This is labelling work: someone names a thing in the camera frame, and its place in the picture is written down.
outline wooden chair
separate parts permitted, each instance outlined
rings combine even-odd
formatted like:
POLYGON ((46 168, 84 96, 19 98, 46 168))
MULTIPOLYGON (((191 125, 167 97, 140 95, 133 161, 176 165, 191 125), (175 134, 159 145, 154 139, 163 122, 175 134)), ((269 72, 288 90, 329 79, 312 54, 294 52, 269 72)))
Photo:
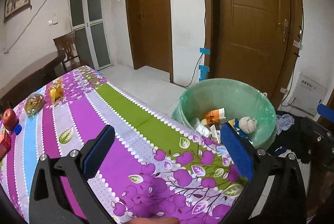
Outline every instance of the wooden chair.
POLYGON ((89 65, 89 62, 81 60, 78 54, 75 55, 73 53, 74 49, 76 49, 75 48, 75 45, 76 45, 76 32, 75 31, 65 34, 61 37, 55 38, 53 41, 56 44, 56 47, 58 50, 65 51, 66 57, 64 61, 62 61, 61 63, 66 73, 70 72, 73 69, 81 67, 83 65, 89 65))

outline framed painting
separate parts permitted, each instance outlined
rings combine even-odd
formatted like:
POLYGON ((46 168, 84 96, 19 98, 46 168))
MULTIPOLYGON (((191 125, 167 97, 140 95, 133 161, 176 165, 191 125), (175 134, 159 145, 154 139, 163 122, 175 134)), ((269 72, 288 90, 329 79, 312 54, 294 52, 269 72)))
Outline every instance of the framed painting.
POLYGON ((23 11, 30 7, 30 0, 6 0, 4 21, 6 22, 9 18, 15 14, 23 11))

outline door handle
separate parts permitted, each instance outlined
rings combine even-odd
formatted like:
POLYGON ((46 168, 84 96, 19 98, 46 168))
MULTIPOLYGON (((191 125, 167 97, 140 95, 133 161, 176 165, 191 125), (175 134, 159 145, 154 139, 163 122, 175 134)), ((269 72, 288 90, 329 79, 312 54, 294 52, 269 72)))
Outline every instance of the door handle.
POLYGON ((141 9, 139 10, 139 12, 137 12, 137 14, 138 14, 140 19, 142 19, 144 17, 144 14, 143 14, 141 9))
POLYGON ((285 40, 287 39, 288 28, 289 28, 289 21, 285 19, 283 23, 283 42, 285 42, 285 40))

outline white door frame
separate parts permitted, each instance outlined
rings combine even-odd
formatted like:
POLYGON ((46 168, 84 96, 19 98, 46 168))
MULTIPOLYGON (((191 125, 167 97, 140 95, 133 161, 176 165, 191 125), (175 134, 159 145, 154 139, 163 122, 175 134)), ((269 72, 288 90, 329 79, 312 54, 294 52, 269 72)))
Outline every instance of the white door frame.
POLYGON ((88 46, 89 46, 89 50, 90 50, 90 53, 91 53, 91 58, 92 58, 95 70, 101 70, 101 69, 104 69, 106 67, 111 66, 112 62, 111 62, 111 58, 110 58, 110 51, 109 51, 109 47, 108 47, 108 42, 107 42, 107 37, 106 37, 106 32, 105 32, 105 27, 104 27, 104 22, 103 22, 102 2, 101 2, 102 18, 90 21, 89 20, 89 12, 88 12, 88 1, 87 0, 82 0, 82 10, 83 10, 83 17, 84 17, 85 23, 77 25, 77 26, 73 26, 73 23, 72 23, 70 0, 68 0, 68 7, 69 7, 69 11, 70 11, 70 19, 71 19, 71 28, 72 28, 72 31, 81 30, 83 28, 86 29, 88 46), (107 65, 102 66, 102 67, 99 66, 99 63, 97 61, 97 57, 96 57, 96 53, 95 53, 95 48, 94 48, 94 43, 93 43, 93 37, 91 35, 91 26, 94 26, 94 25, 100 24, 100 23, 103 24, 103 31, 105 33, 106 46, 107 46, 107 49, 108 49, 108 56, 109 56, 109 61, 110 61, 110 64, 107 64, 107 65))

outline metal screw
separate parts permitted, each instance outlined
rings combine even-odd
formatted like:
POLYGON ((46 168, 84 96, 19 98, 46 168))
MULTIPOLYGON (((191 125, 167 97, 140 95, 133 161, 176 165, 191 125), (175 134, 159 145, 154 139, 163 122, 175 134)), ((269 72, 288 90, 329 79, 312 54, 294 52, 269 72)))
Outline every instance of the metal screw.
POLYGON ((46 160, 46 158, 47 158, 47 155, 46 154, 42 154, 39 159, 41 161, 44 161, 44 160, 46 160))
POLYGON ((76 149, 74 149, 70 152, 71 157, 76 157, 78 154, 79 154, 79 152, 76 149))
POLYGON ((261 148, 259 148, 256 152, 257 152, 258 155, 260 155, 260 156, 265 156, 265 155, 266 155, 266 151, 265 151, 264 149, 261 149, 261 148))
POLYGON ((289 153, 289 154, 288 154, 288 158, 289 158, 290 160, 295 160, 295 159, 296 159, 296 156, 295 156, 294 154, 292 154, 292 153, 289 153))

